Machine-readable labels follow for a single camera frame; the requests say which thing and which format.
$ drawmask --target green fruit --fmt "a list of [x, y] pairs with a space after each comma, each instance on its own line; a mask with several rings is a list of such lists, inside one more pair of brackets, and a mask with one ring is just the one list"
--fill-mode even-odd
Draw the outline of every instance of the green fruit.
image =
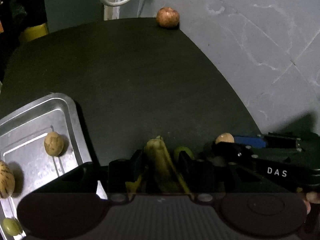
[[2, 228], [10, 236], [17, 236], [22, 233], [18, 221], [13, 218], [5, 218], [2, 222]]
[[193, 156], [192, 151], [191, 151], [188, 147], [179, 146], [179, 147], [177, 147], [177, 148], [174, 150], [174, 152], [173, 152], [173, 158], [174, 158], [174, 160], [175, 160], [176, 162], [179, 161], [179, 154], [180, 154], [180, 152], [182, 152], [182, 151], [185, 151], [192, 160], [195, 159], [195, 157]]

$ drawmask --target brown round fruit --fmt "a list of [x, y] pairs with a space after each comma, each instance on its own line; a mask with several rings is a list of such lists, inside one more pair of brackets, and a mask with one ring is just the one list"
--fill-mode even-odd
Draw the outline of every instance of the brown round fruit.
[[230, 133], [223, 133], [216, 138], [216, 144], [219, 142], [231, 142], [234, 143], [235, 139]]
[[0, 198], [12, 195], [15, 187], [15, 179], [9, 166], [0, 161]]
[[63, 150], [63, 139], [56, 132], [49, 132], [44, 138], [44, 149], [52, 157], [58, 156]]
[[156, 21], [163, 28], [174, 28], [180, 21], [180, 15], [171, 7], [163, 7], [158, 11]]

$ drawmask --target silver tray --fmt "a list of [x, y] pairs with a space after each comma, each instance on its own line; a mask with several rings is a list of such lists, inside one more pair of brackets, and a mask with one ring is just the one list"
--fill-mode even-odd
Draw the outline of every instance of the silver tray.
[[[65, 147], [58, 157], [44, 150], [44, 137], [55, 131], [63, 136]], [[14, 111], [0, 120], [0, 159], [13, 171], [16, 180], [11, 197], [1, 199], [0, 223], [17, 218], [16, 207], [28, 193], [85, 162], [91, 162], [80, 127], [76, 105], [61, 93], [52, 93]], [[97, 195], [107, 196], [98, 182]], [[25, 236], [8, 236], [0, 227], [4, 240]]]

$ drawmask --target round table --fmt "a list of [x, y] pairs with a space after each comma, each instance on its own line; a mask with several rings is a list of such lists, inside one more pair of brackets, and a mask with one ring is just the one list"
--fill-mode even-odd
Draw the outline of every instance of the round table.
[[76, 102], [101, 165], [130, 158], [158, 135], [171, 151], [198, 153], [224, 132], [259, 133], [211, 61], [182, 31], [162, 29], [154, 18], [81, 25], [19, 47], [5, 73], [0, 118], [51, 92]]

